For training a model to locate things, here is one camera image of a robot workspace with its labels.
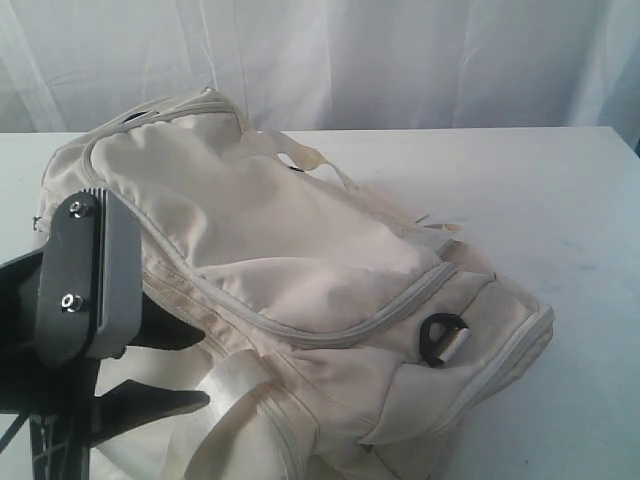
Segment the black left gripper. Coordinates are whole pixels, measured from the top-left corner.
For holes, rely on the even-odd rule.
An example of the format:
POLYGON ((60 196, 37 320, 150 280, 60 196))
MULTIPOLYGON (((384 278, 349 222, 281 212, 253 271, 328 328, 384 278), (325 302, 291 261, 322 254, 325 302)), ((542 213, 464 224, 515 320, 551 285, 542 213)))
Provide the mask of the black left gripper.
MULTIPOLYGON (((97 394, 101 366, 89 351, 98 336, 107 264, 99 250, 38 249, 1 267, 1 411, 14 415, 7 447, 29 428, 36 479, 86 479, 90 452, 114 437, 210 402, 197 390, 127 380, 97 394)), ((117 357, 128 347, 178 351, 205 333, 140 288, 117 295, 117 357)))

